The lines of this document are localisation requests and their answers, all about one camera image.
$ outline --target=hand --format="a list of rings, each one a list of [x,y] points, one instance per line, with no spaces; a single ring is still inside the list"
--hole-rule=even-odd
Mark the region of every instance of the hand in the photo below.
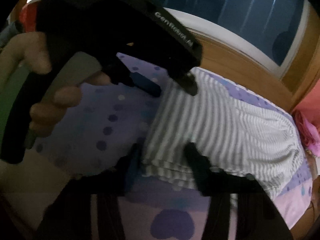
[[[23,33],[13,37],[0,54],[0,93],[10,75],[24,60],[30,70],[38,74],[51,71],[51,63],[46,47],[46,37],[41,32]],[[92,85],[108,85],[110,78],[102,72],[85,82]],[[36,103],[30,109],[29,128],[40,137],[51,134],[56,123],[61,121],[68,107],[77,106],[81,101],[81,89],[76,86],[63,87],[56,91],[51,103]]]

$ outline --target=bed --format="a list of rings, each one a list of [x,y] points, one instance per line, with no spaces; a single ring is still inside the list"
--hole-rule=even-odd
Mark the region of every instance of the bed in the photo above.
[[[165,70],[136,58],[118,54],[130,68],[165,88]],[[270,101],[217,74],[235,99],[292,117]],[[69,109],[53,134],[38,138],[34,150],[65,173],[93,175],[116,164],[135,142],[142,143],[161,98],[153,98],[122,84],[110,87],[82,85],[83,100]],[[304,214],[311,200],[312,176],[306,159],[274,200],[289,228]],[[126,197],[119,198],[127,239],[200,239],[209,198],[197,190],[172,185],[154,177],[138,176]],[[236,209],[231,210],[229,239],[235,239]]]

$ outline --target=handle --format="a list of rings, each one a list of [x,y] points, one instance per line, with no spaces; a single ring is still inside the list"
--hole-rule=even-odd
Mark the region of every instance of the handle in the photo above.
[[[50,101],[59,88],[78,85],[101,70],[96,58],[75,53],[75,47],[60,37],[47,34],[47,47],[51,72],[29,73],[22,66],[12,74],[0,95],[0,158],[8,163],[20,163],[25,148],[31,148],[35,141],[35,135],[28,132],[31,106]]]

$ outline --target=white frame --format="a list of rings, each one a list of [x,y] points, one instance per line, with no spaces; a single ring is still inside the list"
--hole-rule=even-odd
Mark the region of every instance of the white frame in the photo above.
[[[269,58],[257,47],[241,38],[237,34],[221,27],[220,25],[185,12],[169,8],[166,8],[166,10],[176,17],[191,32],[201,34],[215,41],[219,41],[228,47],[241,52],[242,54],[259,63],[261,66],[265,67],[276,77],[281,78],[292,63],[292,60],[294,59],[303,39],[308,23],[309,2],[308,0],[304,0],[303,11],[296,36],[281,66],[278,66],[271,58]]]

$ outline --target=gray and white striped cloth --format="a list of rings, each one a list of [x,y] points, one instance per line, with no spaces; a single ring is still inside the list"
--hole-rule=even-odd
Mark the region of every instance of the gray and white striped cloth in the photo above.
[[[231,97],[199,68],[196,96],[170,80],[151,125],[142,163],[146,176],[195,188],[183,147],[196,143],[213,166],[238,176],[251,173],[274,199],[303,161],[295,126],[283,115]]]

